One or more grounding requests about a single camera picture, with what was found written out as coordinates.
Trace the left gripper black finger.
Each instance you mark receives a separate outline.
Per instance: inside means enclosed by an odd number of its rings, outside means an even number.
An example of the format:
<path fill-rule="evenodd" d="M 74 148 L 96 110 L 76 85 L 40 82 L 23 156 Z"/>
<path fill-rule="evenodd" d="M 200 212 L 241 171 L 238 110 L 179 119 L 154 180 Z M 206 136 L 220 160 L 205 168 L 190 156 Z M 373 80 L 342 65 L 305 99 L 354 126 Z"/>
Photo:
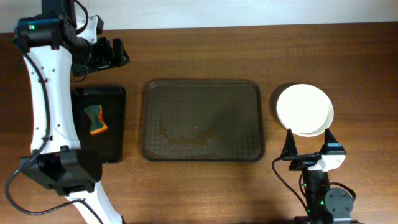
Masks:
<path fill-rule="evenodd" d="M 109 40 L 106 37 L 101 37 L 97 41 L 98 50 L 98 67 L 109 67 L 113 58 L 113 52 Z"/>
<path fill-rule="evenodd" d="M 113 65 L 115 67 L 121 67 L 130 62 L 130 58 L 120 38 L 113 39 L 113 53 L 114 53 Z"/>

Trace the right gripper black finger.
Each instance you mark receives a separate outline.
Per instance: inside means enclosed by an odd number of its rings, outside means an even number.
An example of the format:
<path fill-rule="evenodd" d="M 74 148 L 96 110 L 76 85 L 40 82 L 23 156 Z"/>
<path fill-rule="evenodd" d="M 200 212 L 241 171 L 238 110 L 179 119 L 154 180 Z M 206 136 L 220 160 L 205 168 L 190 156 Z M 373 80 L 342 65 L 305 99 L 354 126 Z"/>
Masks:
<path fill-rule="evenodd" d="M 325 146 L 342 146 L 335 137 L 332 135 L 331 131 L 327 128 L 324 132 L 324 137 L 325 137 Z"/>
<path fill-rule="evenodd" d="M 282 159 L 293 159 L 298 156 L 297 148 L 295 145 L 294 134 L 291 129 L 287 130 L 285 144 L 282 149 L 280 158 Z"/>

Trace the white plate stained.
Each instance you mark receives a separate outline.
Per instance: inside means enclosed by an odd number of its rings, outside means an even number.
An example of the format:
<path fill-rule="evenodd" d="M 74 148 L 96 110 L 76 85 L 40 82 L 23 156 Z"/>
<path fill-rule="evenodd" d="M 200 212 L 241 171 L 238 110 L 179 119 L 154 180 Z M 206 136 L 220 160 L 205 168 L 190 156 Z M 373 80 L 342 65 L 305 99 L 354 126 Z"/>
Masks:
<path fill-rule="evenodd" d="M 321 89 L 308 84 L 291 85 L 282 91 L 275 112 L 283 127 L 303 137 L 324 133 L 334 119 L 330 98 Z"/>

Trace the orange green sponge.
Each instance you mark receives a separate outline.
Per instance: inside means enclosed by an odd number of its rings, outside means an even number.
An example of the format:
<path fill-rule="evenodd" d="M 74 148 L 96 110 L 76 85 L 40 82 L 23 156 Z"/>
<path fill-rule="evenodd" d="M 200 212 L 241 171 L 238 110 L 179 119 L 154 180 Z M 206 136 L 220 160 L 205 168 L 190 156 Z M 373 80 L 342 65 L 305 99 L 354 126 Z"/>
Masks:
<path fill-rule="evenodd" d="M 99 135 L 108 130 L 108 126 L 103 118 L 102 105 L 90 105 L 84 111 L 91 122 L 90 134 L 92 136 Z"/>

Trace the white plate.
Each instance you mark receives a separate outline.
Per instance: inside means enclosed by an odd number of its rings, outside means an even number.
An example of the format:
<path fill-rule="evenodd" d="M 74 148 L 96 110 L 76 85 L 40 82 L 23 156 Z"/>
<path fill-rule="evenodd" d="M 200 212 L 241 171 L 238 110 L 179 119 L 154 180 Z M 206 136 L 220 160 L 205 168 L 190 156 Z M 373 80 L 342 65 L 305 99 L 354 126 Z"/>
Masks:
<path fill-rule="evenodd" d="M 276 106 L 280 123 L 286 129 L 302 137 L 318 136 L 329 128 L 334 119 L 331 102 L 304 105 L 278 103 Z"/>

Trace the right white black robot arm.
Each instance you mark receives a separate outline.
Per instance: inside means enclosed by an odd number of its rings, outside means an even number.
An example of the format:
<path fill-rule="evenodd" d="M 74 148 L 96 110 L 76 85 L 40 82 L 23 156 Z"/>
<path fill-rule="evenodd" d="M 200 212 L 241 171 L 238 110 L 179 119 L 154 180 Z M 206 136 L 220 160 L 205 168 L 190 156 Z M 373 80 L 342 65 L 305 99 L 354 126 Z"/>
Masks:
<path fill-rule="evenodd" d="M 324 131 L 324 144 L 319 152 L 298 154 L 294 135 L 287 131 L 285 144 L 277 161 L 289 161 L 290 171 L 299 171 L 300 198 L 306 215 L 296 216 L 294 223 L 352 223 L 351 212 L 356 193 L 337 182 L 330 182 L 328 172 L 339 168 L 346 151 L 329 129 Z"/>

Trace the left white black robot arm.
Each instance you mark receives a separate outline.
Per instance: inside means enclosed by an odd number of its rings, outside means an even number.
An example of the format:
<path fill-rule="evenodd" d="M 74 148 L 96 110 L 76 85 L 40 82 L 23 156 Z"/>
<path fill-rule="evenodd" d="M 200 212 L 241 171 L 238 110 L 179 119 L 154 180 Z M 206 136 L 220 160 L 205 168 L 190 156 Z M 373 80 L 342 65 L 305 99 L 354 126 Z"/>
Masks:
<path fill-rule="evenodd" d="M 101 183 L 102 164 L 81 148 L 72 113 L 71 75 L 120 67 L 128 57 L 119 39 L 101 36 L 99 16 L 61 13 L 23 18 L 15 45 L 30 74 L 34 132 L 19 172 L 76 206 L 87 223 L 123 223 Z"/>

